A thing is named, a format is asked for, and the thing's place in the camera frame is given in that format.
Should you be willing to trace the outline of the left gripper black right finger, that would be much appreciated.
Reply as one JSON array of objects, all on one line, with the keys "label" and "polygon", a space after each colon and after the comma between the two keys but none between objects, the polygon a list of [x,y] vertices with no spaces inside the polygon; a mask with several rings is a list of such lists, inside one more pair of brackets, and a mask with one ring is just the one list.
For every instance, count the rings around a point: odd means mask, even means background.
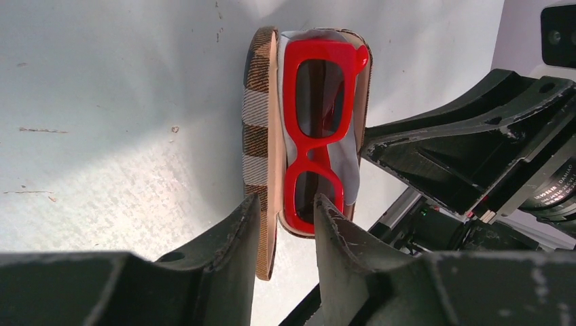
[{"label": "left gripper black right finger", "polygon": [[574,251],[440,251],[411,257],[324,195],[314,228],[326,325],[574,325]]}]

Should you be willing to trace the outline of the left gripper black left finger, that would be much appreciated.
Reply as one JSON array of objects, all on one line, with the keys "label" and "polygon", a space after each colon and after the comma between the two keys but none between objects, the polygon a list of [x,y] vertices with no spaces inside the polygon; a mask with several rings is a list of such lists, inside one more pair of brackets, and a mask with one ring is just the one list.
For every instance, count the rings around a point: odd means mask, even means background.
[{"label": "left gripper black left finger", "polygon": [[1,255],[2,325],[249,325],[260,202],[246,197],[185,245]]}]

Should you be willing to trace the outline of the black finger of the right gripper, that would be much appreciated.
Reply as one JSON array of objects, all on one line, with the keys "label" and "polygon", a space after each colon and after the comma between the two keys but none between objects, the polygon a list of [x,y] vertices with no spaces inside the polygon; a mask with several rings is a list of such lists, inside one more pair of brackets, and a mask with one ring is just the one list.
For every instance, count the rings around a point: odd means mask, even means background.
[{"label": "black finger of the right gripper", "polygon": [[451,103],[368,128],[361,155],[467,215],[550,143],[575,135],[575,82],[495,69]]}]

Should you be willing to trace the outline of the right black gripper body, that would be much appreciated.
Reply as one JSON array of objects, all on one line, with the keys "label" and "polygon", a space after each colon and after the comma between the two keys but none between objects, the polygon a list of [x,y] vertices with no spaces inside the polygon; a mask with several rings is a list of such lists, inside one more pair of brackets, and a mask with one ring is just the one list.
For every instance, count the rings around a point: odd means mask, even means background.
[{"label": "right black gripper body", "polygon": [[484,223],[516,210],[575,237],[575,135],[550,143],[499,184],[472,210]]}]

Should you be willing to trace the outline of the red sunglasses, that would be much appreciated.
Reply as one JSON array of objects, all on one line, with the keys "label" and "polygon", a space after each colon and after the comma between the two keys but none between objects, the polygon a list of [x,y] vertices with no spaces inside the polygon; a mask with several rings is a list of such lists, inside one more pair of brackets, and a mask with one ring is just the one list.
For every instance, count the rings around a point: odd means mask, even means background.
[{"label": "red sunglasses", "polygon": [[351,121],[361,70],[368,66],[365,45],[354,47],[320,39],[295,41],[287,47],[282,113],[287,145],[284,201],[287,223],[313,232],[314,198],[322,194],[347,213],[344,186],[331,166],[327,146],[341,141]]}]

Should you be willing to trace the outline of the brown plaid glasses case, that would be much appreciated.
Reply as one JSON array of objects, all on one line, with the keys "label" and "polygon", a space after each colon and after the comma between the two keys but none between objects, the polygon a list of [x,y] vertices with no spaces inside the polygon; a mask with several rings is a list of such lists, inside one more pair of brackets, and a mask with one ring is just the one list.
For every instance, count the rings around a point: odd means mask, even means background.
[{"label": "brown plaid glasses case", "polygon": [[257,29],[247,51],[243,77],[242,181],[245,194],[258,194],[261,200],[255,275],[264,281],[272,278],[278,224],[300,238],[314,236],[313,232],[297,231],[285,217],[287,150],[281,134],[280,86],[275,80],[281,37],[274,26]]}]

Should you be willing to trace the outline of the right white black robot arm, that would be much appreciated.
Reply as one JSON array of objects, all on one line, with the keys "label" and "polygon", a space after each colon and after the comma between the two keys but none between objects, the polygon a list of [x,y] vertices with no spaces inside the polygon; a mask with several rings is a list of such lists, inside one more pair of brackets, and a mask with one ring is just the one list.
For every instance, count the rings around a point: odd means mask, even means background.
[{"label": "right white black robot arm", "polygon": [[367,231],[314,205],[319,284],[285,325],[574,325],[575,82],[495,69],[432,111],[368,128],[362,157],[407,189]]}]

